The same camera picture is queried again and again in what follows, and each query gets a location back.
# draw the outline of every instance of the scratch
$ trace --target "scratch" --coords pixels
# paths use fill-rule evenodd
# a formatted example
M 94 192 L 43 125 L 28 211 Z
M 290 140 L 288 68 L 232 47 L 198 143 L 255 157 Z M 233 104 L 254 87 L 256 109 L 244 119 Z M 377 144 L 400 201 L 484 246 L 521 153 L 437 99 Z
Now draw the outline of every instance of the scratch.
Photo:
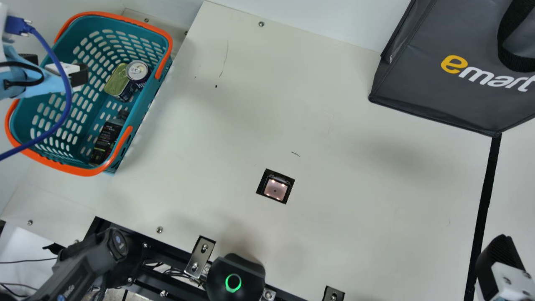
M 227 40 L 227 52 L 225 53 L 225 60 L 223 61 L 223 69 L 221 70 L 219 77 L 223 75 L 223 71 L 225 70 L 225 63 L 227 62 L 227 56 L 228 56 L 228 40 Z

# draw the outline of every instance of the white table surface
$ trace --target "white table surface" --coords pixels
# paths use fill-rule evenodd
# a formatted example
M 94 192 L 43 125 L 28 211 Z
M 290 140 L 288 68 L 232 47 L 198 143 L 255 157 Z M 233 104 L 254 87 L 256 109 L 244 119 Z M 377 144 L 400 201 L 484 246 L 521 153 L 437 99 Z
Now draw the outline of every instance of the white table surface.
M 205 3 L 117 174 L 32 163 L 0 218 L 61 244 L 95 215 L 204 235 L 309 300 L 461 299 L 490 138 L 368 102 L 378 60 Z M 266 168 L 295 179 L 288 204 L 255 194 Z

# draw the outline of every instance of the teal plastic basket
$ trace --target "teal plastic basket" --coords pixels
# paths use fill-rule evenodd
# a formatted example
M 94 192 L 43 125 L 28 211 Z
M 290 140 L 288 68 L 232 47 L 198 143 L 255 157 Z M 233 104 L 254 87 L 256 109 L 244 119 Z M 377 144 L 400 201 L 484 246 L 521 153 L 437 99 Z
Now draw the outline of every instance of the teal plastic basket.
M 172 60 L 172 39 L 154 26 L 105 12 L 86 12 L 72 17 L 56 38 L 53 50 L 60 61 L 85 63 L 89 82 L 73 93 L 68 119 L 58 131 L 24 154 L 50 167 L 80 176 L 102 171 L 114 173 L 132 142 L 147 110 L 162 84 Z M 115 67 L 141 60 L 151 68 L 151 75 L 131 102 L 121 102 L 103 91 Z M 52 63 L 47 57 L 41 64 Z M 59 120 L 65 108 L 64 93 L 54 93 L 14 102 L 6 117 L 6 132 L 14 146 L 27 142 L 48 130 Z M 123 130 L 110 157 L 99 166 L 89 165 L 89 158 L 104 123 L 129 111 Z

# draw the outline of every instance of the green led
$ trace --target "green led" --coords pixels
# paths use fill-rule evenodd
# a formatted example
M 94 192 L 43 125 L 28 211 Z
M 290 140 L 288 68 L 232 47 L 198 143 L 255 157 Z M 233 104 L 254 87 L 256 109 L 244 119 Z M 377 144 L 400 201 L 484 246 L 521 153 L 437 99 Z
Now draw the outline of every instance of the green led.
M 233 289 L 231 289 L 231 287 L 228 286 L 228 280 L 229 280 L 232 276 L 236 276 L 236 277 L 238 277 L 238 279 L 240 280 L 240 284 L 238 284 L 238 286 L 235 287 L 235 288 L 233 288 Z M 241 287 L 241 277 L 240 277 L 240 275 L 238 275 L 238 274 L 230 274 L 229 276 L 227 276 L 227 279 L 225 280 L 225 288 L 227 289 L 227 291 L 228 291 L 229 293 L 233 294 L 233 293 L 237 292 L 237 291 L 240 289 L 240 287 Z

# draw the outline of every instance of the metal bracket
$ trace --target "metal bracket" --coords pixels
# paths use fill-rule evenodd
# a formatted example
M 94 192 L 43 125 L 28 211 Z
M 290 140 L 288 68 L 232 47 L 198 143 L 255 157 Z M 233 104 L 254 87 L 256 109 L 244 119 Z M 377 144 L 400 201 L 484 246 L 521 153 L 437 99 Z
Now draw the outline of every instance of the metal bracket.
M 212 255 L 213 247 L 215 245 L 215 241 L 199 236 L 199 239 L 193 248 L 192 257 L 189 259 L 184 272 L 195 279 L 199 279 L 203 274 L 204 267 L 210 259 L 210 255 Z
M 277 295 L 277 292 L 270 289 L 264 289 L 264 292 L 262 293 L 262 297 L 260 297 L 260 301 L 274 301 L 275 296 Z
M 323 294 L 323 301 L 343 301 L 343 297 L 346 293 L 343 291 L 333 289 L 331 287 L 325 287 L 325 293 Z

